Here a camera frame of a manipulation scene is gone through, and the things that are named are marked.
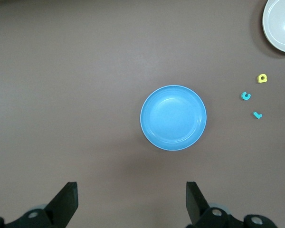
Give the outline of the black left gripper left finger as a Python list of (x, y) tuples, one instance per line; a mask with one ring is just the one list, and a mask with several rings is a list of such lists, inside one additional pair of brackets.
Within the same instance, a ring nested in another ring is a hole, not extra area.
[(0, 217), (0, 228), (65, 228), (77, 208), (77, 183), (68, 182), (44, 209), (30, 210), (7, 224)]

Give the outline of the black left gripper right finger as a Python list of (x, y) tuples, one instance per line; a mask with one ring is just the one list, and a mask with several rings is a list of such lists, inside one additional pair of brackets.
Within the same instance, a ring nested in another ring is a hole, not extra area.
[(191, 220), (189, 228), (277, 228), (267, 217), (248, 214), (243, 221), (221, 208), (211, 207), (197, 183), (186, 183), (186, 209)]

